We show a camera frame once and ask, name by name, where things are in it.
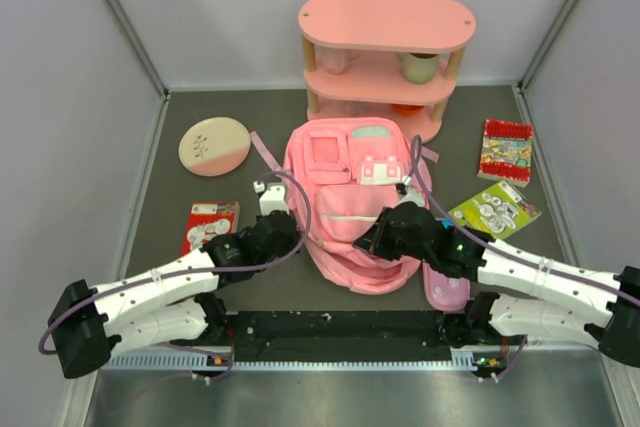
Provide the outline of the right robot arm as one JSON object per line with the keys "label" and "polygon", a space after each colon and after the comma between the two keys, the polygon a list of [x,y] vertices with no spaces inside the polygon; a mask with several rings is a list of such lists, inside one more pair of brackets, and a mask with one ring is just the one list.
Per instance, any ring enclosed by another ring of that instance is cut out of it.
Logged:
{"label": "right robot arm", "polygon": [[639,270],[598,272],[535,255],[476,229],[445,225],[412,202],[385,208],[354,247],[411,257],[450,277],[521,293],[478,296],[466,327],[476,341],[534,336],[581,343],[639,364]]}

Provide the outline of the pink student backpack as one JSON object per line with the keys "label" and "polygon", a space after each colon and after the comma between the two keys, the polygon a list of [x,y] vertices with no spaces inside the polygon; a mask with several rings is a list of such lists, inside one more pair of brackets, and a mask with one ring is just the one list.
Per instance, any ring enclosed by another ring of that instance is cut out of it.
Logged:
{"label": "pink student backpack", "polygon": [[411,169],[410,143],[381,117],[329,118],[295,129],[282,161],[257,133],[253,145],[273,170],[288,173],[287,202],[305,232],[304,245],[323,277],[349,290],[382,295],[402,286],[419,261],[387,261],[354,247],[382,210],[400,197],[396,186]]}

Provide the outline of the green book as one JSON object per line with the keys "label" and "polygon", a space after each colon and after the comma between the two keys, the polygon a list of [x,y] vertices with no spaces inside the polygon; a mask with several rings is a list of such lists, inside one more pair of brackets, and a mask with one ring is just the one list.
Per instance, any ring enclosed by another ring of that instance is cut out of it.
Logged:
{"label": "green book", "polygon": [[506,239],[541,215],[516,187],[497,182],[449,211],[461,226]]}

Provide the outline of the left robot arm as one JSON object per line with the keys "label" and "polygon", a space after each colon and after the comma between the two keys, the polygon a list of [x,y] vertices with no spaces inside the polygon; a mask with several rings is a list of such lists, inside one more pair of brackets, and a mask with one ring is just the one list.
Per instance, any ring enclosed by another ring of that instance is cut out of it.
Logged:
{"label": "left robot arm", "polygon": [[216,291],[289,259],[308,231],[293,215],[274,211],[252,227],[218,235],[134,277],[97,286],[84,280],[69,284],[45,335],[63,376],[84,377],[143,347],[214,345],[229,339],[226,310]]}

